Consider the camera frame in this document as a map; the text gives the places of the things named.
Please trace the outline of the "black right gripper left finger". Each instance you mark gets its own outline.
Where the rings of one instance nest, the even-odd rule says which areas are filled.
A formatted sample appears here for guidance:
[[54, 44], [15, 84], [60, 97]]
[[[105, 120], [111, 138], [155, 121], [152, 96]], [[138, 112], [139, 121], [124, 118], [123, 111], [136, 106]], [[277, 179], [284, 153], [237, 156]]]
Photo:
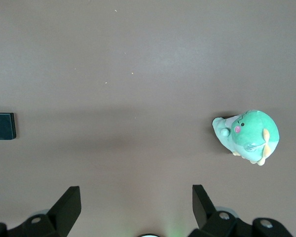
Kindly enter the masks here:
[[80, 213], [80, 188], [71, 186], [46, 213], [35, 214], [10, 230], [0, 222], [0, 237], [67, 237]]

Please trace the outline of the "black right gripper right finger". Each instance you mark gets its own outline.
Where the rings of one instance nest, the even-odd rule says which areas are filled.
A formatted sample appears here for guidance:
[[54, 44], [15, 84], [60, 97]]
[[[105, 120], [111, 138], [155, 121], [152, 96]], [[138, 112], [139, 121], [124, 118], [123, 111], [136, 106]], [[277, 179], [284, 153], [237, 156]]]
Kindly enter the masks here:
[[192, 209], [198, 228], [187, 237], [293, 237], [274, 219], [261, 217], [247, 224], [228, 211], [218, 211], [202, 185], [192, 186]]

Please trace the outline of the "small black box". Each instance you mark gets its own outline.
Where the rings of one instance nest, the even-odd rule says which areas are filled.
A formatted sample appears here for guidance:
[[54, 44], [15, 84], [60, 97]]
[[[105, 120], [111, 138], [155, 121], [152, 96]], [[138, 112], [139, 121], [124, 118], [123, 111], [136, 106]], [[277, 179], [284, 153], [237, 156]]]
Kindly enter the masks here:
[[14, 113], [0, 113], [0, 140], [16, 138]]

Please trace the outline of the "green dinosaur plush toy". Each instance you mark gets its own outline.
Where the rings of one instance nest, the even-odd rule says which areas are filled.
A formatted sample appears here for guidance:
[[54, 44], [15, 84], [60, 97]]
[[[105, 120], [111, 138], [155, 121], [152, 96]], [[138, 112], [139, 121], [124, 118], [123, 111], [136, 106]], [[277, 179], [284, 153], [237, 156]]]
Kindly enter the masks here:
[[229, 118], [215, 118], [212, 126], [220, 143], [234, 156], [259, 166], [265, 164], [280, 140], [274, 120], [258, 110], [249, 110]]

